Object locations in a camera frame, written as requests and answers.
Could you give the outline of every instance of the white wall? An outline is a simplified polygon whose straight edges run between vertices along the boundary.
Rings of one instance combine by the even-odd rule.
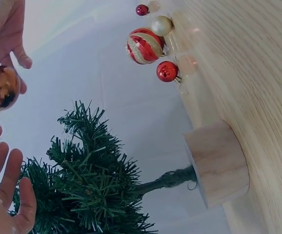
[[[19,69],[28,92],[1,113],[1,140],[22,149],[27,157],[46,159],[51,137],[62,133],[56,119],[64,109],[72,109],[73,101],[92,99],[93,108],[106,109],[113,134],[126,144],[124,152],[139,160],[141,179],[148,182],[189,164],[182,133],[192,126],[174,84],[156,78],[157,63],[137,65],[126,56],[127,35],[145,23],[134,15],[135,2],[122,0],[126,13],[111,18],[109,9],[116,9],[107,3],[113,1],[102,2],[99,9],[104,10],[99,14],[79,17],[81,8],[70,12],[70,19],[82,20],[75,20],[69,29],[63,27],[63,33],[48,43],[53,35],[43,35],[44,46],[40,47],[40,40],[38,46],[26,42],[35,61],[31,70]],[[230,233],[223,209],[206,211],[199,191],[189,191],[187,184],[154,191],[144,197],[143,204],[160,234]]]

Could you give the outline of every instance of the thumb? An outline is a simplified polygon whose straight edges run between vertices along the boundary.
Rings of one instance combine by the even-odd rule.
[[[23,48],[23,45],[16,47],[13,50],[13,54],[19,62],[19,65],[23,68],[30,69],[32,67],[33,61],[29,58]]]

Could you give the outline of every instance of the pine branch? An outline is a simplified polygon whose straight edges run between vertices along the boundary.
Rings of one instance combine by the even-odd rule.
[[[121,154],[120,140],[103,121],[104,111],[76,102],[58,121],[71,140],[54,137],[48,164],[29,159],[21,177],[32,181],[37,198],[34,234],[153,234],[135,192],[140,169]],[[19,210],[18,187],[14,196]]]

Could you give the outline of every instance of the red and gold striped ornament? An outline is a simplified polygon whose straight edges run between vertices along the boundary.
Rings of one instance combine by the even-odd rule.
[[[139,28],[130,33],[127,54],[138,64],[150,64],[164,55],[164,39],[150,28]]]

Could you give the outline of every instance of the christmas ornament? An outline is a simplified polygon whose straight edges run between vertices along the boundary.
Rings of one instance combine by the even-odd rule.
[[[139,16],[145,16],[150,12],[149,8],[146,5],[143,5],[143,4],[138,5],[136,7],[135,11]]]
[[[157,36],[164,37],[173,29],[173,23],[168,17],[157,16],[152,20],[150,27]]]
[[[149,28],[139,28],[130,33],[127,54],[138,64],[150,64],[164,56],[164,39]]]
[[[163,82],[176,81],[181,82],[181,78],[178,76],[178,67],[170,61],[161,62],[156,69],[158,78]]]
[[[0,111],[14,105],[19,97],[20,80],[13,68],[0,66]]]

